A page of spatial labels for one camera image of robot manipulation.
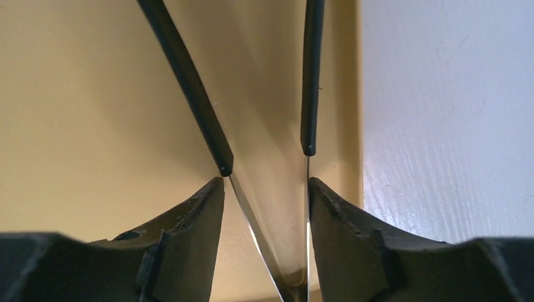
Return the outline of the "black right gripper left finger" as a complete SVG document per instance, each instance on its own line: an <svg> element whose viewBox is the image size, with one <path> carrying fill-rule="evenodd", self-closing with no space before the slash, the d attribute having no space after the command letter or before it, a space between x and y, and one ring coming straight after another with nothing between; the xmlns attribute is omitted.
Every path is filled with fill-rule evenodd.
<svg viewBox="0 0 534 302"><path fill-rule="evenodd" d="M208 301L224 211L216 177L113 240L1 234L2 301Z"/></svg>

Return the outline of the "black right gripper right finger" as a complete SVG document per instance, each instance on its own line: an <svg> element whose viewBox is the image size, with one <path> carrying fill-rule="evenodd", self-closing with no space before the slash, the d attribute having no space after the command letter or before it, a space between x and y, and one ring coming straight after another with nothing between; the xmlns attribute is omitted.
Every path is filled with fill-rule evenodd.
<svg viewBox="0 0 534 302"><path fill-rule="evenodd" d="M324 301L532 301L533 239L450 244L389 225L309 179Z"/></svg>

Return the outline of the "yellow serving tray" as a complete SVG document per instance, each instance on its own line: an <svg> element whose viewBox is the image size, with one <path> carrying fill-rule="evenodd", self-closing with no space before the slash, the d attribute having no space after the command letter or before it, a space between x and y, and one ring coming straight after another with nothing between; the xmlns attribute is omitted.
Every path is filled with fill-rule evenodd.
<svg viewBox="0 0 534 302"><path fill-rule="evenodd" d="M305 265L305 171L330 187L300 143L307 1L249 1L229 28L222 1L163 1L234 155L233 170L277 264L296 285ZM318 112L332 104L338 43L360 51L360 1L324 1ZM362 189L360 98L317 117L316 153L351 138L339 180ZM275 294L229 178L221 176L139 1L1 2L1 234L113 240L224 182L210 299Z"/></svg>

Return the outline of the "black metal food tongs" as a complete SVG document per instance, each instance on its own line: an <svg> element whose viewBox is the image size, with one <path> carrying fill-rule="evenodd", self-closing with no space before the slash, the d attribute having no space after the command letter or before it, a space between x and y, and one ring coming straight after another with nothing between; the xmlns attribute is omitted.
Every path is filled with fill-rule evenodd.
<svg viewBox="0 0 534 302"><path fill-rule="evenodd" d="M304 242L305 265L299 273L301 280L293 285L289 276L283 274L275 255L261 230L259 221L247 200L233 170L234 155L224 131L216 117L203 82L193 63L185 43L176 28L163 1L139 1L145 17L164 51L183 94L189 104L196 123L210 150L221 176L232 184L237 202L249 225L256 248L269 272L282 301L309 301L310 299L310 170L305 171ZM307 160L316 153L317 112L319 100L319 76L321 64L322 29L324 1L307 1L305 10L304 46L302 61L302 105L300 117L300 143Z"/></svg>

